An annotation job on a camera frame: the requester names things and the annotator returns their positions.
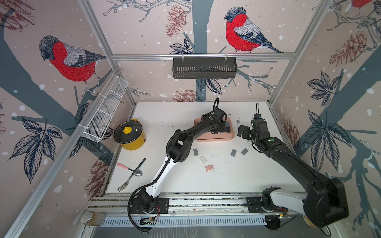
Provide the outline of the pink plastic storage tray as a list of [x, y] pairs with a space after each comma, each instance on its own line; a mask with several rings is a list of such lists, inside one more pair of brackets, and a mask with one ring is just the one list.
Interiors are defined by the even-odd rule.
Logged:
[[234, 138], [235, 134], [231, 125], [230, 118], [227, 118], [225, 132], [212, 134], [211, 132], [205, 133], [197, 139], [197, 142], [213, 142], [213, 141], [229, 141]]

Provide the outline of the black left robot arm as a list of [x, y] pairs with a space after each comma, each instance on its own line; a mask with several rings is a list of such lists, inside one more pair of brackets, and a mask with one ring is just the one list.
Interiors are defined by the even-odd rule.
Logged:
[[201, 121], [188, 130], [176, 130], [166, 144], [166, 157], [153, 180], [137, 188], [131, 198], [136, 197], [144, 212], [156, 206], [162, 185], [168, 173], [177, 164], [184, 162], [190, 154], [191, 146], [200, 136], [210, 132], [219, 134], [226, 130], [227, 114], [213, 105], [213, 110], [201, 116]]

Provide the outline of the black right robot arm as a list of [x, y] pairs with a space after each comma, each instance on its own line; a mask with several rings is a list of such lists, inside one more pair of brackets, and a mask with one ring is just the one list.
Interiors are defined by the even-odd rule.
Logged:
[[306, 194], [289, 192], [279, 187], [262, 193], [266, 211], [287, 208], [305, 215], [313, 225], [322, 228], [349, 216], [344, 184], [337, 178], [315, 171], [297, 157], [280, 139], [271, 137], [267, 122], [255, 114], [251, 126], [240, 125], [238, 137], [249, 140], [253, 148], [273, 159], [287, 170], [305, 189]]

